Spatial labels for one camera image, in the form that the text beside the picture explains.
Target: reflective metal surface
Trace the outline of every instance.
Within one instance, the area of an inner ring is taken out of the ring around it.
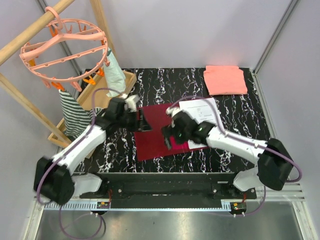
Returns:
[[[257,207],[250,204],[249,210]],[[63,225],[83,211],[64,211]],[[206,212],[107,212],[106,233],[101,240],[302,240],[294,210],[289,202],[267,202],[253,216],[222,217]],[[86,216],[67,228],[75,237],[92,235],[99,219]],[[37,240],[67,240],[59,230],[58,211],[43,213]]]

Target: black marble tabletop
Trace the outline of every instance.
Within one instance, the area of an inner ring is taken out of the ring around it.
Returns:
[[[137,68],[126,69],[136,74],[137,82],[131,94],[138,94],[139,107],[173,103],[181,97],[208,97],[204,68]],[[259,102],[254,80],[248,68],[243,68],[247,95],[215,96],[226,129],[250,138],[267,140],[270,133]],[[141,161],[132,132],[118,130],[85,159],[76,172],[238,172],[252,168],[243,158],[220,149],[201,149],[188,153]]]

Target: folded pink towel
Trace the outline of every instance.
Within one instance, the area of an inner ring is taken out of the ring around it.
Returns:
[[[238,66],[206,66],[203,77],[210,95],[248,93],[244,72]]]

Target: white wall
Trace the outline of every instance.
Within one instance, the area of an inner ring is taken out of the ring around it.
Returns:
[[[42,12],[35,1],[1,1],[0,48],[22,32]],[[49,32],[41,32],[31,43],[49,38]],[[51,58],[63,57],[57,46]],[[62,77],[74,75],[66,65],[46,73]],[[56,89],[46,89],[40,79],[32,75],[15,53],[0,66],[0,72],[7,77],[27,98],[29,98],[50,120],[57,124],[62,118],[59,94]],[[18,240],[23,232],[27,212],[34,197],[33,181],[37,160],[52,156],[56,147],[47,137],[49,131],[12,97],[0,88],[0,238]]]
[[[289,2],[102,0],[122,68],[253,68]],[[61,16],[96,22],[88,0],[75,1]]]
[[[294,161],[320,236],[320,1],[303,0],[258,73],[275,124]]]

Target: wooden pole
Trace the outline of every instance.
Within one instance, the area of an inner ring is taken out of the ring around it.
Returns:
[[[58,14],[60,14],[74,1],[75,0],[60,0],[53,7],[53,9]],[[0,50],[0,66],[54,19],[55,16],[50,11],[47,11],[45,14],[39,17],[38,20],[36,20],[29,27],[27,27],[22,33],[16,36],[15,39],[13,39],[6,46],[4,46]]]
[[[116,50],[114,47],[114,43],[111,38],[111,34],[108,27],[108,22],[106,19],[106,15],[104,12],[104,7],[102,6],[101,0],[90,0],[91,7],[95,16],[95,20],[97,22],[98,27],[104,31],[106,39],[108,41],[108,47],[111,48],[113,55],[117,59]]]
[[[9,80],[0,73],[0,86],[13,97],[19,104],[21,104],[28,112],[30,112],[36,119],[38,119],[47,129],[52,131],[58,139],[64,143],[70,144],[69,138],[64,135],[43,113],[30,102]]]

